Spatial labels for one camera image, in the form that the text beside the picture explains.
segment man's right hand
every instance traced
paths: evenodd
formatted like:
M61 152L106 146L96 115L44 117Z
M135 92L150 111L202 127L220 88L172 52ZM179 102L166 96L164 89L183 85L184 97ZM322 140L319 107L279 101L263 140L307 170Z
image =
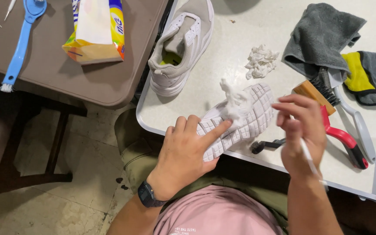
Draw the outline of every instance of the man's right hand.
M291 180L314 177L302 152L300 138L306 142L313 162L321 174L319 166L326 148L326 132L319 103L299 94L287 95L278 100L280 103L274 103L272 107L279 110L277 126L286 133L281 158Z

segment crumpled tissue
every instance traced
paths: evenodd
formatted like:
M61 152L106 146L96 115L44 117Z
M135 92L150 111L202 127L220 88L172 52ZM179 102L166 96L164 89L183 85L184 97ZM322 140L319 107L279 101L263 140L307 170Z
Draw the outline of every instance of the crumpled tissue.
M259 47L253 47L249 54L249 62L245 66L249 71L246 73L246 78L249 80L253 78L264 78L276 66L275 61L279 56L279 51L265 50L265 45L261 44Z
M247 124L246 117L253 109L253 98L246 91L236 91L230 86L225 78L222 78L220 87L226 93L227 104L222 112L222 116L233 120L229 132Z

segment yellow microfiber towel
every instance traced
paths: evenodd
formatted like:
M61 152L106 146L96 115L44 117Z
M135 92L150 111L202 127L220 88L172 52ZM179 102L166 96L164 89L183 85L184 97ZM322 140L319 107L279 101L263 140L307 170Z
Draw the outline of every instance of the yellow microfiber towel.
M351 71L351 74L347 74L347 79L345 80L345 85L349 90L360 92L375 89L375 87L369 82L368 75L362 67L361 55L359 52L342 54L342 57L347 62L349 70Z

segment brown table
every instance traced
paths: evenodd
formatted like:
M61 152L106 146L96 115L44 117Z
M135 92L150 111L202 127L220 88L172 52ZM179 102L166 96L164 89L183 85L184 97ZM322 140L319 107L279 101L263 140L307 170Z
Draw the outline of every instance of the brown table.
M123 0L124 61L81 67L61 48L74 31L71 1L49 0L46 12L32 26L18 79L107 108L125 106L136 90L167 2ZM17 0L3 22L9 3L0 0L1 73L7 72L24 20L23 1Z

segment yellow tissue package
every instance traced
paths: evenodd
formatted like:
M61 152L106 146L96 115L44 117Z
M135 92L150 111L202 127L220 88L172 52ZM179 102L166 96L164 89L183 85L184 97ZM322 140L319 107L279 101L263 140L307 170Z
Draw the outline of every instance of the yellow tissue package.
M75 31L63 50L81 65L124 60L121 0L72 0Z

